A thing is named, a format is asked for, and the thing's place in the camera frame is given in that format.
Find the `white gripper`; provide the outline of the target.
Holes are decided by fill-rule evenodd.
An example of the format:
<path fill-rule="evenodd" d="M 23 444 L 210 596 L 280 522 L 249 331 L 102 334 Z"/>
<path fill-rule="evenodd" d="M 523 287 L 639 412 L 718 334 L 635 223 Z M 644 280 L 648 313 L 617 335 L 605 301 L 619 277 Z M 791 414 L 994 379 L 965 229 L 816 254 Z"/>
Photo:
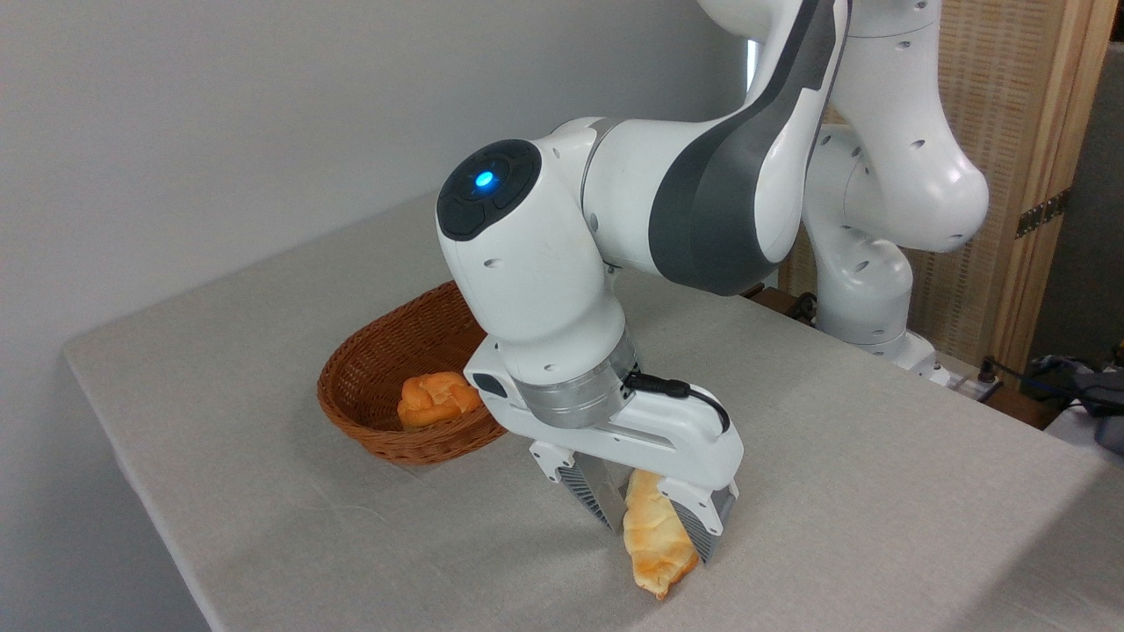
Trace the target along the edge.
<path fill-rule="evenodd" d="M 738 500 L 733 480 L 744 455 L 738 431 L 722 428 L 710 405 L 640 391 L 591 427 L 551 427 L 523 403 L 495 338 L 480 344 L 465 376 L 470 383 L 486 378 L 480 395 L 495 419 L 515 435 L 534 440 L 531 455 L 547 480 L 563 485 L 611 532 L 623 532 L 627 506 L 602 460 L 664 476 L 659 493 L 671 502 L 703 565 L 710 565 Z"/>

